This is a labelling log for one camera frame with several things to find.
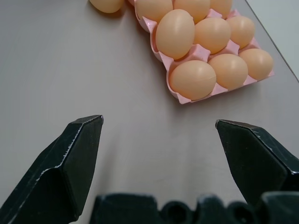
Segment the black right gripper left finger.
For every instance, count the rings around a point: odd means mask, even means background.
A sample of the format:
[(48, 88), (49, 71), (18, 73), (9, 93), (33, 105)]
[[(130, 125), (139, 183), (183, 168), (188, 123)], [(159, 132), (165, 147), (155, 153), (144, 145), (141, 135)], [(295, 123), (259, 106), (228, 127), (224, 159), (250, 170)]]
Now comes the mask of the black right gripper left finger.
[(34, 160), (0, 207), (0, 224), (69, 224), (83, 212), (103, 116), (79, 118)]

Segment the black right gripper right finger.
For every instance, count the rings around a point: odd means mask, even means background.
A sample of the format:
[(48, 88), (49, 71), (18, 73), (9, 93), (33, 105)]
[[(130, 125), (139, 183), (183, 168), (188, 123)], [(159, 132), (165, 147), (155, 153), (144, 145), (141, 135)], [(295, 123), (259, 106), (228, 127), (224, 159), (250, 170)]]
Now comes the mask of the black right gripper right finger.
[(222, 119), (215, 127), (246, 202), (257, 203), (265, 192), (299, 192), (299, 159), (265, 129)]

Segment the pink egg tray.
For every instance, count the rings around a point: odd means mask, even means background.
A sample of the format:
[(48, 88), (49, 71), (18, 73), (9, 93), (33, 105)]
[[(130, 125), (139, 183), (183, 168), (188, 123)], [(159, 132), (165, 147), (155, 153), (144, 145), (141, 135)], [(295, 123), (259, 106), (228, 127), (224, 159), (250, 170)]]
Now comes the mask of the pink egg tray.
[[(237, 10), (232, 10), (229, 13), (229, 15), (227, 16), (227, 18), (224, 19), (224, 20), (227, 20), (229, 18), (232, 18), (234, 16), (238, 16), (238, 15), (240, 15), (240, 14)], [(213, 9), (210, 9), (209, 14), (204, 19), (214, 18), (214, 17), (222, 18), (222, 15), (220, 13), (217, 13)], [(225, 88), (221, 87), (216, 82), (213, 91), (209, 95), (207, 95), (206, 97), (201, 98), (199, 100), (194, 100), (194, 101), (190, 100), (190, 99), (187, 99), (187, 98), (181, 96), (180, 94), (174, 92), (170, 88), (170, 85), (169, 85), (169, 76), (177, 66), (179, 66), (182, 63), (185, 63), (187, 61), (192, 61), (192, 60), (198, 60), (198, 61), (203, 61), (203, 62), (208, 63), (212, 58), (214, 58), (215, 56), (221, 55), (221, 54), (232, 54), (232, 55), (239, 56), (239, 54), (241, 52), (243, 52), (245, 50), (248, 50), (248, 49), (261, 49), (258, 42), (256, 41), (255, 37), (253, 37), (253, 39), (251, 40), (249, 45), (247, 45), (246, 47), (244, 47), (242, 49), (239, 47), (239, 45), (235, 44), (232, 40), (229, 40), (227, 46), (224, 49), (222, 49), (221, 51), (219, 51), (215, 54), (211, 54), (209, 50), (203, 48), (199, 44), (194, 44), (193, 43), (193, 45), (191, 46), (191, 49), (188, 51), (188, 53), (184, 57), (175, 60), (171, 57), (168, 57), (168, 56), (164, 55), (162, 52), (158, 51), (158, 49), (157, 49), (155, 37), (156, 37), (157, 26), (158, 26), (159, 23), (157, 23), (155, 20), (151, 20), (149, 18), (142, 17), (140, 15), (137, 15), (136, 18), (137, 18), (138, 22), (140, 23), (140, 25), (143, 27), (143, 29), (145, 31), (149, 32), (151, 49), (152, 49), (154, 55), (156, 56), (156, 58), (164, 64), (164, 67), (166, 69), (166, 83), (167, 83), (168, 89), (169, 89), (170, 93), (175, 98), (177, 98), (178, 101), (181, 104), (197, 102), (197, 101), (209, 98), (211, 96), (221, 94), (221, 93), (231, 91), (231, 90), (228, 90), (228, 89), (225, 89)], [(272, 75), (273, 75), (273, 70), (266, 78), (268, 78)], [(258, 82), (258, 81), (251, 78), (248, 75), (247, 79), (245, 80), (245, 82), (243, 84), (243, 86), (246, 86), (246, 85), (249, 85), (249, 84), (252, 84), (252, 83), (255, 83), (255, 82)]]

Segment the tan egg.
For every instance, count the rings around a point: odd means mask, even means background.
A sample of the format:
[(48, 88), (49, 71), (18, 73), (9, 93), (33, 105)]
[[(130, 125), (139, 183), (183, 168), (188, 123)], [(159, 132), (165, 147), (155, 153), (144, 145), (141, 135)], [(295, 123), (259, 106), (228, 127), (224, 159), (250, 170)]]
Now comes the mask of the tan egg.
[(254, 22), (245, 16), (234, 16), (226, 20), (231, 29), (231, 37), (235, 44), (242, 49), (249, 45), (255, 35)]
[(273, 58), (262, 49), (245, 50), (239, 57), (246, 62), (248, 75), (257, 81), (265, 79), (273, 70)]
[(124, 0), (89, 0), (99, 11), (107, 14), (117, 12), (123, 6)]
[(243, 86), (248, 76), (246, 62), (239, 56), (221, 54), (212, 58), (208, 64), (216, 74), (216, 82), (221, 87), (233, 90)]
[(214, 69), (208, 63), (198, 60), (180, 64), (169, 76), (170, 88), (193, 101), (209, 95), (215, 84)]
[(232, 8), (233, 0), (210, 0), (210, 7), (226, 19)]
[(168, 12), (156, 30), (158, 51), (175, 60), (184, 57), (194, 41), (195, 25), (191, 15), (182, 9)]
[(209, 14), (210, 0), (174, 0), (173, 8), (187, 11), (197, 24)]
[(229, 23), (222, 18), (203, 19), (195, 25), (194, 44), (215, 54), (224, 49), (231, 37)]

